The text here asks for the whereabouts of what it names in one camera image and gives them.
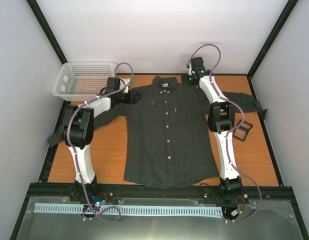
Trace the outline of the blue white brooch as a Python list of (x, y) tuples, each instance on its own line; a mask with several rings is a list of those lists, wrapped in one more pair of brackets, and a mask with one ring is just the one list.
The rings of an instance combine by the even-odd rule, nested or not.
[(149, 105), (150, 105), (150, 106), (154, 106), (156, 103), (157, 103), (156, 100), (152, 100), (152, 101), (149, 103)]

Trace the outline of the dark grey pinstriped shirt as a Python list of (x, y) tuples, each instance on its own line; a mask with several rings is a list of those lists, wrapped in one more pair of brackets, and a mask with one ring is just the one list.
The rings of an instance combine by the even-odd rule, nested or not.
[(132, 91), (141, 95), (136, 104), (118, 104), (94, 123), (100, 129), (118, 117), (126, 119), (125, 181), (174, 189), (219, 176), (206, 120), (210, 102), (200, 88), (156, 76)]

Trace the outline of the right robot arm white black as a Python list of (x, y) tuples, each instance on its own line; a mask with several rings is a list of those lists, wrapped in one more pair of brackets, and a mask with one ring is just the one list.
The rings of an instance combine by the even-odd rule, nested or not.
[(236, 106), (218, 87), (212, 72), (204, 67), (202, 57), (194, 57), (187, 64), (188, 74), (181, 80), (198, 86), (210, 102), (207, 125), (214, 134), (220, 160), (219, 198), (225, 203), (233, 201), (243, 191), (243, 184), (237, 170), (233, 148)]

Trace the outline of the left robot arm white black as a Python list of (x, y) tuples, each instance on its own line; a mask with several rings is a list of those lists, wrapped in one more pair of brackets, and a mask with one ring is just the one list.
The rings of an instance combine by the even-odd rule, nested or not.
[(109, 77), (106, 87), (91, 100), (66, 107), (61, 137), (71, 153), (75, 167), (75, 191), (87, 201), (94, 201), (99, 195), (97, 176), (91, 158), (94, 120), (115, 105), (135, 104), (141, 97), (129, 90), (132, 83), (132, 78)]

